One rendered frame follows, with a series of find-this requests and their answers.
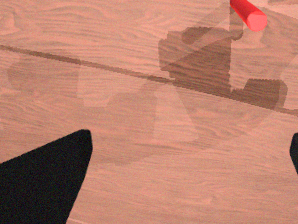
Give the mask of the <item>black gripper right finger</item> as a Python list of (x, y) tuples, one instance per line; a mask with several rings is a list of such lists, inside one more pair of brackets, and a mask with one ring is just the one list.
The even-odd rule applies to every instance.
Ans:
[(295, 172), (298, 173), (298, 133), (294, 133), (293, 140), (291, 140), (289, 153), (291, 160), (293, 160), (293, 165), (295, 167)]

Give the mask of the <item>red peg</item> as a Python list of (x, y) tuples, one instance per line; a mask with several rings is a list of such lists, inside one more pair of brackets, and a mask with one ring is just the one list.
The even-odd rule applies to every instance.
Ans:
[(230, 0), (230, 7), (234, 8), (234, 11), (241, 16), (251, 31), (261, 31), (265, 28), (267, 24), (266, 15), (247, 0)]

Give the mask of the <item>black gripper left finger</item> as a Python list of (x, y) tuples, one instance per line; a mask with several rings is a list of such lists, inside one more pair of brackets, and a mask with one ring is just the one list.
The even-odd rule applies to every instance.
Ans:
[(1, 163), (0, 224), (67, 224), (92, 152), (92, 133), (78, 129)]

